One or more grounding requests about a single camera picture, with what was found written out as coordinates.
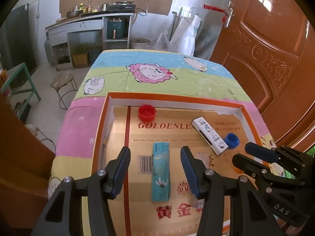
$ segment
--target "teal wrapper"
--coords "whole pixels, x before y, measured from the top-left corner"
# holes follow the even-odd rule
[[[152,201],[170,199],[170,144],[153,144]]]

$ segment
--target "blue bottle cap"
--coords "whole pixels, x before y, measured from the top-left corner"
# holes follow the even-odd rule
[[[239,138],[234,133],[228,133],[224,139],[224,142],[227,144],[229,149],[233,149],[239,145]]]

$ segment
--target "bolt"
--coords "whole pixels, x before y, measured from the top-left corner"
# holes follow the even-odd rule
[[[63,181],[64,181],[65,183],[69,183],[71,180],[72,180],[72,179],[71,179],[71,176],[66,176],[66,177],[63,179]]]
[[[246,183],[248,181],[248,177],[247,176],[240,176],[239,179],[243,183]]]
[[[105,170],[99,170],[99,171],[97,171],[97,174],[98,174],[99,176],[103,176],[103,175],[106,174],[106,171],[105,171]]]
[[[206,170],[205,173],[208,176],[212,176],[215,172],[213,170]]]

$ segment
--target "brown door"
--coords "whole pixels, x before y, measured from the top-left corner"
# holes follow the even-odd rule
[[[277,145],[304,151],[315,141],[307,137],[315,125],[312,26],[294,0],[231,0],[231,8],[210,60],[243,87]]]

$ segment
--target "tile floor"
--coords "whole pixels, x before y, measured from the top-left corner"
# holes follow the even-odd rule
[[[32,106],[32,108],[28,115],[26,124],[34,124],[35,126],[37,126],[41,132],[43,132],[48,138],[54,141],[55,145],[57,145],[59,131],[67,111],[62,110],[59,107],[59,98],[57,96],[56,90],[51,88],[50,83],[58,74],[65,71],[72,71],[76,84],[79,87],[89,69],[89,67],[86,67],[72,70],[69,69],[56,71],[56,69],[48,62],[39,65],[37,70],[32,74],[31,78],[42,100],[38,101],[35,94],[32,96],[30,100],[30,105]],[[22,87],[19,87],[15,90],[24,88],[30,88],[30,84],[28,81]],[[73,89],[72,85],[68,84],[67,86],[63,87],[59,92],[61,95],[63,95],[71,89]],[[75,94],[76,91],[72,91],[62,98],[67,107],[69,107]],[[14,95],[14,102],[16,103],[18,101],[22,101],[27,98],[28,95],[28,93]],[[41,133],[39,133],[37,138],[44,139],[45,137]],[[50,141],[45,140],[43,141],[43,144],[46,145],[52,152],[55,152],[55,148]]]

